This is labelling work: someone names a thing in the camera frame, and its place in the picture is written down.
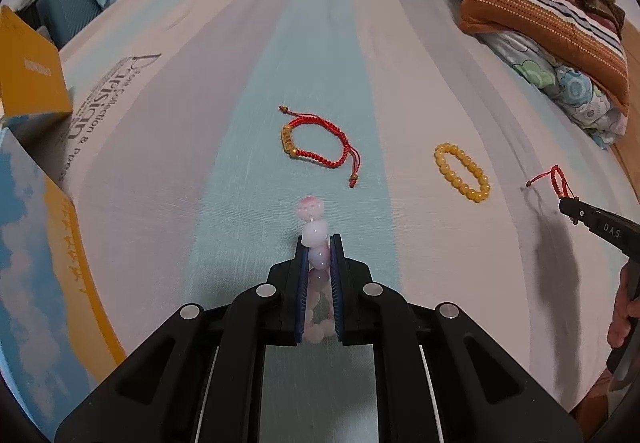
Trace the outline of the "person's right hand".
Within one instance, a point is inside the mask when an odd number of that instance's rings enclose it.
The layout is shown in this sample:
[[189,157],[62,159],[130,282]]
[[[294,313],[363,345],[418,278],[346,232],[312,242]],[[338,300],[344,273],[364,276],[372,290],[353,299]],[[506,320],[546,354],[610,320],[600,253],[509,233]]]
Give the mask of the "person's right hand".
[[639,300],[631,301],[628,297],[628,283],[630,263],[627,262],[620,270],[620,285],[618,285],[612,322],[608,326],[608,344],[612,349],[620,348],[630,333],[630,320],[639,317]]

